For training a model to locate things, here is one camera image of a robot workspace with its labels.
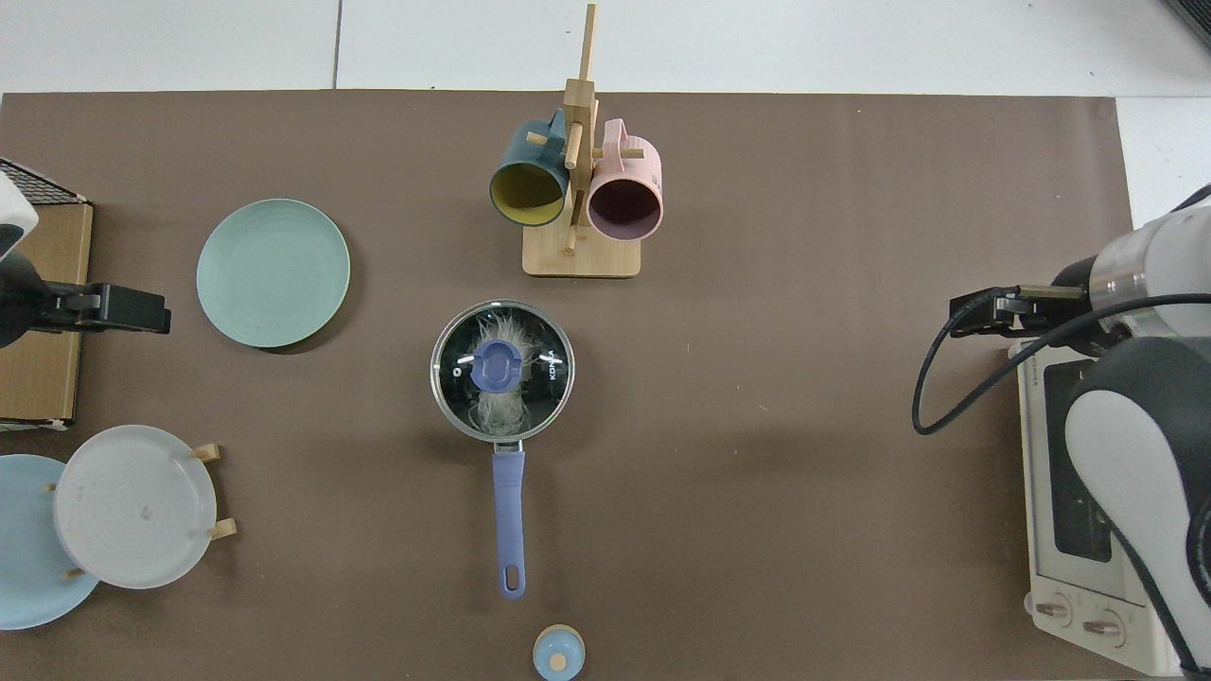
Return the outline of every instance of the wooden base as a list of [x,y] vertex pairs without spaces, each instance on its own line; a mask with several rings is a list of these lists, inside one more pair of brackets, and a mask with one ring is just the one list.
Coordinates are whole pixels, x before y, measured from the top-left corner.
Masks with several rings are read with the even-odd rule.
[[639,242],[615,241],[586,225],[576,228],[576,247],[568,242],[572,201],[551,224],[522,228],[522,269],[530,276],[630,279],[639,274]]

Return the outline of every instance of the brown table mat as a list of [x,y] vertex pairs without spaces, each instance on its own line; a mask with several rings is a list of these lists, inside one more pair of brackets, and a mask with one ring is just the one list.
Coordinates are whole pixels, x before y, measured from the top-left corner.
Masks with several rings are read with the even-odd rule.
[[[951,296],[1046,282],[1130,229],[1114,103],[603,95],[660,149],[635,280],[536,280],[488,177],[558,93],[7,95],[0,151],[96,202],[91,279],[167,297],[170,337],[84,344],[79,420],[0,452],[67,459],[145,423],[225,448],[240,534],[179,582],[102,584],[0,636],[8,679],[535,679],[546,625],[587,680],[1075,679],[1125,668],[1037,630],[1017,407],[908,422]],[[354,261],[305,351],[241,347],[194,291],[258,199],[323,210]],[[429,390],[483,299],[550,313],[579,361],[527,442],[529,590],[497,593],[490,446]],[[1004,357],[943,348],[926,407]]]

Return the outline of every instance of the mug handle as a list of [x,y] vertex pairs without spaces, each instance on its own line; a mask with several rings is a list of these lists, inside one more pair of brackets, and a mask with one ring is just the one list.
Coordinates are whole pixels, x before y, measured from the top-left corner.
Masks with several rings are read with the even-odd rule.
[[563,145],[568,139],[568,125],[564,122],[563,107],[555,110],[551,122],[546,130],[546,147],[543,148],[543,156],[558,159],[563,155]]
[[602,160],[608,166],[622,170],[622,141],[626,139],[626,125],[622,119],[610,119],[606,121],[606,132],[602,135]]

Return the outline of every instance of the mug rack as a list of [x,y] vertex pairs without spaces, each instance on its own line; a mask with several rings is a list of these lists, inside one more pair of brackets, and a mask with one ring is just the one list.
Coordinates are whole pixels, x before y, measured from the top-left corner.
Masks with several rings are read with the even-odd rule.
[[[597,5],[585,11],[585,38],[580,48],[580,74],[569,78],[563,90],[567,126],[564,166],[568,168],[568,195],[563,212],[541,227],[522,231],[522,269],[530,276],[572,276],[627,279],[639,274],[639,242],[615,241],[589,225],[585,199],[592,181],[593,159],[601,149],[597,138],[597,92],[589,79],[592,62]],[[545,144],[546,138],[530,133],[527,141]],[[624,158],[642,155],[642,149],[626,149]]]

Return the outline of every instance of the white plate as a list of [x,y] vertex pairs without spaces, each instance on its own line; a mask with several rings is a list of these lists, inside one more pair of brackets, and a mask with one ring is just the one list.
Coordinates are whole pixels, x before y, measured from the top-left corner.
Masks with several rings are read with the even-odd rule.
[[214,486],[191,451],[149,425],[119,425],[81,445],[54,494],[54,528],[71,560],[127,589],[189,572],[216,519]]

